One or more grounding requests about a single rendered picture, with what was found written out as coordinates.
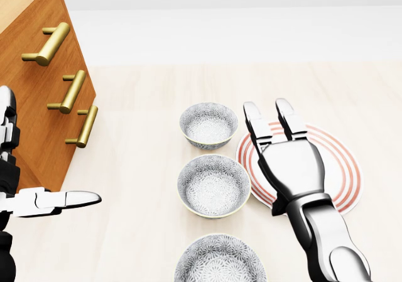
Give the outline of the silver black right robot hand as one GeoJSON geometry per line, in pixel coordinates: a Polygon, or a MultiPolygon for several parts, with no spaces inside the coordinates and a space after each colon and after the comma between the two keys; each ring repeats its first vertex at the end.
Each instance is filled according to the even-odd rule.
{"type": "Polygon", "coordinates": [[[272,215],[282,215],[297,198],[324,192],[325,169],[318,148],[307,138],[302,117],[284,98],[276,99],[278,119],[286,141],[274,143],[273,132],[255,103],[243,104],[246,126],[258,153],[258,165],[276,190],[272,215]]]}

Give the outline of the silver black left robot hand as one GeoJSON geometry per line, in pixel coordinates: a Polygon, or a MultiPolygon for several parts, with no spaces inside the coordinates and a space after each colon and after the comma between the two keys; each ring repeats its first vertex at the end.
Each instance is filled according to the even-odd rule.
{"type": "Polygon", "coordinates": [[[0,86],[0,182],[7,183],[9,190],[0,190],[0,213],[15,217],[38,217],[58,215],[63,209],[74,209],[102,201],[101,197],[88,191],[51,192],[44,187],[16,190],[20,169],[12,150],[19,145],[20,130],[16,126],[16,99],[13,91],[0,86]]]}

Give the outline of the white plate with red rings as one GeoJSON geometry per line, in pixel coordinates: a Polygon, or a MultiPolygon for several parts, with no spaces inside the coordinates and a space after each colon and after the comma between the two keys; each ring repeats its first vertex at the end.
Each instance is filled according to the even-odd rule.
{"type": "MultiPolygon", "coordinates": [[[[364,179],[354,155],[339,139],[324,129],[307,124],[307,137],[319,150],[325,167],[325,192],[337,208],[345,215],[359,202],[364,179]]],[[[237,146],[236,160],[246,169],[251,179],[251,193],[256,199],[272,207],[276,190],[265,179],[258,165],[258,153],[251,136],[246,133],[237,146]]]]}

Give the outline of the patterned grey bowl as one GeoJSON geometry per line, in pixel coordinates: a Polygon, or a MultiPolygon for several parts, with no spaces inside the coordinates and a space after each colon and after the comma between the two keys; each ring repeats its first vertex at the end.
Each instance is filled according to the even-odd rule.
{"type": "Polygon", "coordinates": [[[238,129],[238,118],[229,107],[201,102],[180,116],[180,129],[186,140],[200,149],[214,150],[226,145],[238,129]]]}
{"type": "Polygon", "coordinates": [[[194,214],[219,219],[241,209],[251,194],[251,179],[235,160],[206,154],[189,161],[179,173],[177,192],[194,214]]]}
{"type": "Polygon", "coordinates": [[[259,256],[229,234],[197,239],[177,262],[173,282],[268,282],[259,256]]]}

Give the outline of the wooden cabinet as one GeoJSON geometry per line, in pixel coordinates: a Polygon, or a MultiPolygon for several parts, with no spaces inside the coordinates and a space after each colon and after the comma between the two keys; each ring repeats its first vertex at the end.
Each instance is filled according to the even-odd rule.
{"type": "Polygon", "coordinates": [[[86,78],[70,113],[49,110],[60,103],[70,82],[63,79],[86,70],[76,34],[70,30],[47,66],[24,61],[23,54],[38,53],[48,41],[44,28],[70,23],[64,0],[0,0],[0,86],[15,94],[20,140],[13,154],[21,170],[19,187],[61,189],[76,146],[66,143],[80,134],[95,90],[86,78]]]}

